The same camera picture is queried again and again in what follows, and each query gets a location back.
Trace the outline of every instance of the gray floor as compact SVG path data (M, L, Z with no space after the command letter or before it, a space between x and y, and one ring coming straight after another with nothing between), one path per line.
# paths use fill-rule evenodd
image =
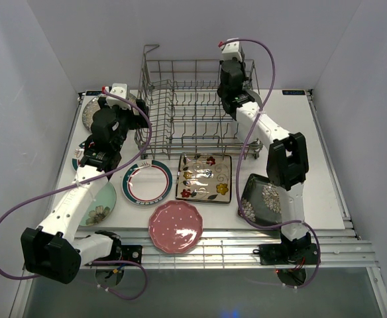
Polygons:
M150 285L136 301L123 301L83 282L69 285L37 278L24 317L381 317L365 268L320 269L315 281L294 291L251 283L278 282L273 270L148 271ZM117 289L134 294L139 270L126 271Z

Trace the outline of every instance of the wire dish rack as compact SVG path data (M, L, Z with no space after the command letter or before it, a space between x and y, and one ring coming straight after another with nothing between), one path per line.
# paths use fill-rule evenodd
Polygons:
M223 110L217 95L219 60L153 60L148 53L158 44L144 47L138 98L150 109L152 139L142 159L181 154L239 155L239 126ZM258 89L253 60L246 60L249 80L245 89ZM148 129L135 133L139 149ZM262 143L251 142L245 157L258 158Z

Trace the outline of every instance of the pink plate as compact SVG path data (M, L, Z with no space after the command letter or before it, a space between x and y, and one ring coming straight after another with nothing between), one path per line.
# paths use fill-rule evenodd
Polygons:
M184 253L202 235L202 217L185 201L168 201L155 209L149 219L154 245L168 254Z

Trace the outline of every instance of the red flower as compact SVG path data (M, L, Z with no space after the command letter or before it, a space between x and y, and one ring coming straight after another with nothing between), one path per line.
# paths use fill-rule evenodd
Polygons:
M208 157L207 158L207 163L212 166L215 164L215 159L213 157Z
M191 196L191 190L183 190L180 194L182 194L182 197L190 197Z

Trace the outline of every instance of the square plate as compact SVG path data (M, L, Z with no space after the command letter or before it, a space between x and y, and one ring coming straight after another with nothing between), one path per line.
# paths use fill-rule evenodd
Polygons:
M252 222L262 226L282 222L279 195L268 178L251 174L241 199L244 213Z
M176 199L230 203L231 198L232 157L221 154L180 156Z

